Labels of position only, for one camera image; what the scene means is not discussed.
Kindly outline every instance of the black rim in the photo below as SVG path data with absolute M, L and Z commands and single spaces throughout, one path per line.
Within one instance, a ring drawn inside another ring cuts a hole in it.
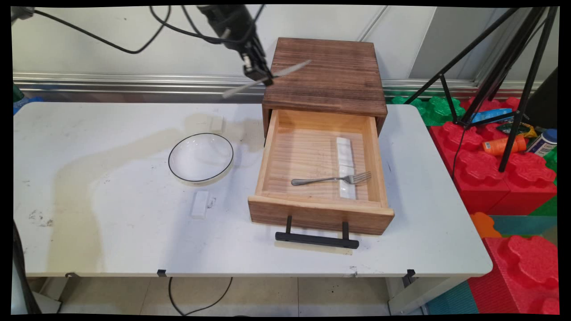
M 212 177 L 209 177 L 209 178 L 206 178 L 206 179 L 201 179 L 201 180 L 189 180 L 189 179 L 184 179 L 184 178 L 178 176 L 178 175 L 172 170 L 172 168 L 171 168 L 171 155 L 172 155 L 172 152 L 175 150 L 175 148 L 176 148 L 180 143 L 186 141 L 188 138 L 191 138 L 191 137 L 193 137 L 193 136 L 198 136 L 198 135 L 216 135 L 216 136 L 218 136 L 218 137 L 222 137 L 225 141 L 228 142 L 228 145 L 230 145 L 230 150 L 232 151 L 232 157 L 230 158 L 230 161 L 228 162 L 228 165 L 226 165 L 226 167 L 225 167 L 220 173 L 218 173 L 218 174 L 216 174 L 216 175 L 214 175 L 214 176 L 212 176 Z M 180 142 L 178 142 L 178 143 L 175 145 L 175 147 L 172 148 L 171 152 L 170 152 L 169 155 L 168 155 L 168 169 L 171 170 L 171 173 L 172 173 L 174 176 L 176 176 L 176 177 L 178 177 L 178 178 L 180 178 L 180 179 L 182 179 L 182 180 L 185 180 L 185 181 L 187 181 L 187 182 L 194 182 L 194 183 L 196 183 L 196 182 L 204 182 L 205 180 L 209 180 L 209 179 L 215 178 L 216 176 L 218 176 L 218 175 L 222 174 L 224 171 L 226 171 L 226 170 L 228 169 L 228 167 L 230 166 L 230 164 L 232 163 L 233 160 L 234 160 L 234 147 L 232 146 L 232 143 L 230 143 L 230 141 L 229 141 L 228 139 L 226 139 L 224 136 L 221 136 L 221 135 L 218 135 L 218 134 L 214 134 L 214 133 L 200 133 L 200 134 L 190 135 L 189 137 L 184 138 L 183 140 L 181 140 Z

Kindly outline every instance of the orange foam block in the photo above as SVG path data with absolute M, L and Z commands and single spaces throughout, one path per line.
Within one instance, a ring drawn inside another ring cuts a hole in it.
M 470 215 L 480 238 L 500 238 L 501 234 L 494 229 L 494 220 L 485 213 L 476 212 Z

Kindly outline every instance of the black handle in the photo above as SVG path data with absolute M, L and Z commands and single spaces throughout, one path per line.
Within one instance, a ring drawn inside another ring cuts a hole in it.
M 284 232 L 276 232 L 276 240 L 285 242 L 305 243 L 314 245 L 325 245 L 334 247 L 344 247 L 356 249 L 359 247 L 358 240 L 349 239 L 349 223 L 343 222 L 343 238 L 327 238 L 324 236 L 313 236 L 303 234 L 293 234 L 291 232 L 291 215 L 287 217 L 287 225 Z

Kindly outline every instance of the black cable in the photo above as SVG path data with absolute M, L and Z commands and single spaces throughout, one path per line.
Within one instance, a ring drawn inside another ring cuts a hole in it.
M 75 29 L 75 30 L 77 30 L 77 31 L 79 31 L 79 32 L 81 32 L 81 33 L 84 33 L 84 34 L 88 35 L 89 37 L 95 38 L 95 39 L 97 39 L 97 40 L 99 40 L 99 41 L 101 41 L 101 42 L 103 42 L 103 43 L 105 43 L 105 44 L 107 44 L 107 45 L 109 45 L 109 46 L 111 46 L 111 47 L 113 47 L 113 48 L 119 49 L 119 50 L 121 50 L 122 52 L 128 53 L 128 54 L 138 54 L 138 53 L 140 53 L 141 51 L 145 50 L 145 49 L 151 44 L 151 42 L 153 42 L 153 40 L 155 40 L 156 36 L 158 36 L 159 33 L 161 32 L 161 30 L 163 30 L 163 28 L 164 28 L 164 25 L 161 25 L 161 26 L 159 27 L 159 30 L 156 31 L 155 35 L 153 35 L 152 38 L 151 38 L 147 43 L 145 43 L 143 47 L 141 47 L 141 49 L 139 49 L 139 50 L 129 50 L 129 49 L 125 49 L 125 48 L 123 48 L 123 47 L 120 47 L 120 46 L 118 46 L 118 45 L 116 45 L 116 44 L 114 44 L 114 43 L 112 43 L 112 42 L 110 42 L 110 41 L 107 41 L 107 40 L 105 40 L 105 39 L 103 39 L 103 38 L 101 38 L 101 37 L 99 37 L 99 36 L 96 36 L 96 35 L 92 34 L 92 33 L 89 32 L 89 31 L 86 31 L 86 30 L 84 30 L 84 29 L 81 29 L 80 27 L 78 27 L 78 26 L 76 26 L 76 25 L 72 25 L 71 23 L 69 23 L 69 22 L 67 22 L 67 21 L 65 21 L 65 20 L 61 20 L 61 19 L 59 19 L 58 17 L 54 17 L 54 16 L 51 15 L 51 14 L 47 14 L 47 13 L 42 12 L 42 11 L 39 11 L 39 10 L 35 10 L 34 12 L 37 13 L 37 14 L 39 14 L 39 15 L 42 15 L 42 16 L 44 16 L 44 17 L 46 17 L 46 18 L 50 18 L 50 19 L 55 20 L 55 21 L 57 21 L 57 22 L 59 22 L 59 23 L 62 23 L 62 24 L 64 24 L 64 25 L 68 26 L 68 27 L 71 27 L 71 28 L 73 28 L 73 29 Z M 171 16 L 171 6 L 168 6 L 168 12 L 167 12 L 167 17 L 165 18 L 165 22 L 168 21 L 168 18 L 169 18 L 170 16 Z
M 26 265 L 24 263 L 22 240 L 20 239 L 20 234 L 16 228 L 16 222 L 14 220 L 12 220 L 12 222 L 14 225 L 12 232 L 12 261 L 20 280 L 20 290 L 22 291 L 22 298 L 24 299 L 26 311 L 28 314 L 41 314 L 42 310 L 39 308 L 38 303 L 32 294 L 32 290 L 30 289 L 30 285 L 26 280 Z
M 218 302 L 220 302 L 220 300 L 222 300 L 222 298 L 226 295 L 226 293 L 227 293 L 228 290 L 230 289 L 230 285 L 232 285 L 232 280 L 233 280 L 233 279 L 234 279 L 234 277 L 231 277 L 231 278 L 230 278 L 230 283 L 228 284 L 228 287 L 226 288 L 226 291 L 224 291 L 224 294 L 220 297 L 220 299 L 218 299 L 216 302 L 214 302 L 213 304 L 211 304 L 211 305 L 209 305 L 209 306 L 207 306 L 207 307 L 203 307 L 203 308 L 200 308 L 200 309 L 197 309 L 197 310 L 194 310 L 194 311 L 190 311 L 189 313 L 184 313 L 184 312 L 182 312 L 182 311 L 179 309 L 179 307 L 176 306 L 174 300 L 172 299 L 172 291 L 171 291 L 172 277 L 171 277 L 170 280 L 168 280 L 168 298 L 171 300 L 172 307 L 175 308 L 175 310 L 176 310 L 181 316 L 187 316 L 187 315 L 193 314 L 193 313 L 195 313 L 195 312 L 208 309 L 208 308 L 214 306 L 215 304 L 217 304 Z
M 454 172 L 456 171 L 456 157 L 460 152 L 460 147 L 462 146 L 462 141 L 464 140 L 464 134 L 466 134 L 466 130 L 468 126 L 464 126 L 464 131 L 462 132 L 462 137 L 460 138 L 460 143 L 458 144 L 458 150 L 456 151 L 456 155 L 454 155 L 454 162 L 452 164 L 452 181 L 454 182 Z
M 258 21 L 258 18 L 260 17 L 260 14 L 262 13 L 262 10 L 264 9 L 265 6 L 266 6 L 266 5 L 261 5 L 261 6 L 260 6 L 260 9 L 258 9 L 258 12 L 256 13 L 256 17 L 254 18 L 254 21 L 253 21 L 252 24 L 250 25 L 250 28 L 248 28 L 248 31 L 246 31 L 246 34 L 245 34 L 244 37 L 243 37 L 242 39 L 240 39 L 240 40 L 228 40 L 228 39 L 221 39 L 221 38 L 213 38 L 213 37 L 208 37 L 208 36 L 205 36 L 205 35 L 199 35 L 199 34 L 192 33 L 192 32 L 190 32 L 190 31 L 186 31 L 186 30 L 177 28 L 177 27 L 175 27 L 175 26 L 173 26 L 173 25 L 168 24 L 166 21 L 161 20 L 161 19 L 155 14 L 155 10 L 153 10 L 152 6 L 149 6 L 149 9 L 151 10 L 152 16 L 155 17 L 155 19 L 156 19 L 158 22 L 160 22 L 163 26 L 165 26 L 165 27 L 167 27 L 167 28 L 169 28 L 169 29 L 171 29 L 171 30 L 174 30 L 174 31 L 177 31 L 177 32 L 179 32 L 179 33 L 182 33 L 182 34 L 185 34 L 185 35 L 189 35 L 189 36 L 192 36 L 192 37 L 197 37 L 197 38 L 200 38 L 200 39 L 204 39 L 204 40 L 219 41 L 219 42 L 221 42 L 221 43 L 223 42 L 223 43 L 237 43 L 237 44 L 241 44 L 241 43 L 246 42 L 246 41 L 250 38 L 250 35 L 251 35 L 252 32 L 254 31 L 254 27 L 256 26 L 256 21 Z
M 520 51 L 520 54 L 517 56 L 517 58 L 519 58 L 521 53 L 524 52 L 524 49 L 528 46 L 529 42 L 533 39 L 533 36 L 535 36 L 535 34 L 539 31 L 539 29 L 545 24 L 546 20 L 547 20 L 547 18 L 543 19 L 543 21 L 539 24 L 539 26 L 537 26 L 535 31 L 532 33 L 532 35 L 529 36 L 529 39 L 527 40 L 527 42 L 525 42 L 524 48 Z
M 196 28 L 196 26 L 194 25 L 194 22 L 192 21 L 192 19 L 190 18 L 190 15 L 188 14 L 188 12 L 186 11 L 186 7 L 184 5 L 180 6 L 182 8 L 182 11 L 184 12 L 184 15 L 186 16 L 186 20 L 188 20 L 188 22 L 190 23 L 190 26 L 192 27 L 192 29 L 194 30 L 194 32 L 196 32 L 199 35 L 203 35 L 202 33 L 200 33 L 200 31 L 198 31 L 198 28 Z M 220 41 L 213 41 L 213 40 L 208 40 L 205 39 L 206 42 L 209 42 L 213 45 L 219 45 L 221 44 Z

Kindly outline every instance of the fork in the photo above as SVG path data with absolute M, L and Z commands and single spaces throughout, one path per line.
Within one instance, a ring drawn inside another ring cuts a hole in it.
M 292 185 L 304 185 L 304 184 L 309 184 L 309 183 L 315 183 L 315 182 L 323 182 L 324 180 L 344 180 L 349 184 L 357 184 L 360 183 L 364 180 L 367 180 L 371 178 L 371 172 L 363 172 L 361 174 L 357 174 L 357 175 L 347 175 L 345 177 L 329 177 L 329 178 L 317 178 L 317 179 L 292 179 L 291 180 L 291 184 Z

